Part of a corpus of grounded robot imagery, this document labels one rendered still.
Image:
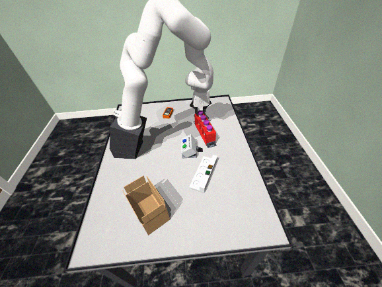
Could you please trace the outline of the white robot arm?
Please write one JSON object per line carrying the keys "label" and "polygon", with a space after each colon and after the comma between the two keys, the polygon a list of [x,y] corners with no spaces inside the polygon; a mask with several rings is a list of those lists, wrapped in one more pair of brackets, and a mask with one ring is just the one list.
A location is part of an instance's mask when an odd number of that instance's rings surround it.
{"label": "white robot arm", "polygon": [[114,109],[113,112],[123,129],[136,130],[141,127],[140,114],[148,85],[143,69],[153,62],[164,23],[184,41],[186,59],[197,67],[186,76],[186,84],[198,93],[207,92],[213,85],[213,67],[204,55],[204,49],[211,41],[209,28],[179,0],[149,0],[143,10],[138,32],[126,38],[120,60],[125,81],[122,111]]}

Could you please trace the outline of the orange digital multimeter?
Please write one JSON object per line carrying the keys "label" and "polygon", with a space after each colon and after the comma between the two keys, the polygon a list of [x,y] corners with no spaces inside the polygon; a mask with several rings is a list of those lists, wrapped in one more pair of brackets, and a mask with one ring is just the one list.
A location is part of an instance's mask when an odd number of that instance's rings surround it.
{"label": "orange digital multimeter", "polygon": [[164,113],[163,113],[163,118],[170,118],[171,114],[173,112],[173,108],[166,107]]}

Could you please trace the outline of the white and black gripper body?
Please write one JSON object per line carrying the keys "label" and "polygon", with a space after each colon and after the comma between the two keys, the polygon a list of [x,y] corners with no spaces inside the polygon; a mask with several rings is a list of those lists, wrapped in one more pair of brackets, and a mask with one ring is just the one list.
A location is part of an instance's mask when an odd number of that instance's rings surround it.
{"label": "white and black gripper body", "polygon": [[208,106],[210,104],[210,91],[198,93],[194,90],[192,100],[194,107]]}

